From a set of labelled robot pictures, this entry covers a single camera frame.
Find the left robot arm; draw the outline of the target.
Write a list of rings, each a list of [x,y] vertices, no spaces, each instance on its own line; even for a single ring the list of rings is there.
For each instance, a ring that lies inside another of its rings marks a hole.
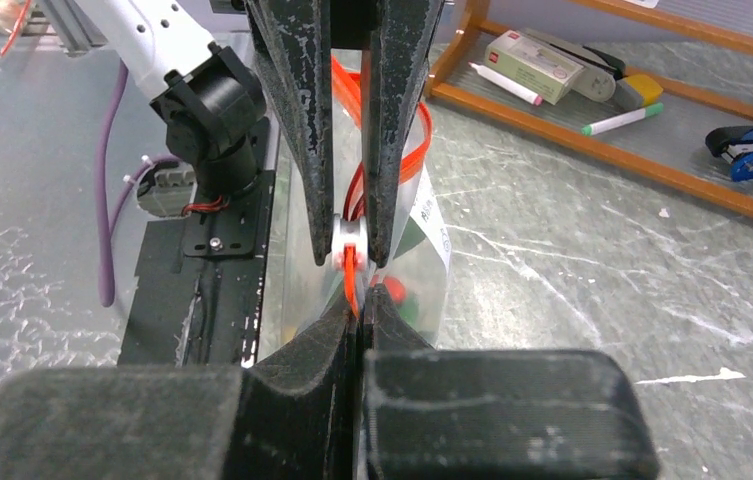
[[[84,1],[81,10],[118,53],[166,123],[169,151],[215,192],[252,174],[233,164],[268,108],[303,179],[317,264],[334,215],[331,54],[361,54],[361,127],[369,259],[391,256],[401,158],[429,70],[439,1],[249,1],[255,56],[245,64],[175,1]]]

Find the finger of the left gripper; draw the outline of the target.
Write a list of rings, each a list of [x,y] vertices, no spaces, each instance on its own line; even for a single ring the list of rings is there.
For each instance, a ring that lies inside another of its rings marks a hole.
[[[368,257],[388,263],[403,149],[429,71],[444,3],[375,3],[376,26],[362,51],[362,153]]]
[[[331,249],[334,208],[330,3],[247,1],[254,65],[303,182],[313,258]]]

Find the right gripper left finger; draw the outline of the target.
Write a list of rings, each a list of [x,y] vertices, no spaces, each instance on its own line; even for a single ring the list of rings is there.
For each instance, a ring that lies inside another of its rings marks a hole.
[[[0,479],[348,479],[357,360],[338,300],[249,368],[25,372],[0,385]]]

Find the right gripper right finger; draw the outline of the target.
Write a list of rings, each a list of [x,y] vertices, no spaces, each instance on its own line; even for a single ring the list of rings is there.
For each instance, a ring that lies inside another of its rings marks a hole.
[[[655,479],[634,388],[582,349],[437,350],[372,287],[361,312],[372,479]]]

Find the red chili pepper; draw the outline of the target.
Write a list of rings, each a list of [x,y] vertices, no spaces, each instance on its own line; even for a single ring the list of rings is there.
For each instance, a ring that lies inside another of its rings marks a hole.
[[[384,285],[388,293],[390,294],[392,301],[397,306],[401,306],[407,299],[408,291],[403,282],[400,281],[397,277],[390,275],[375,277],[373,284]]]

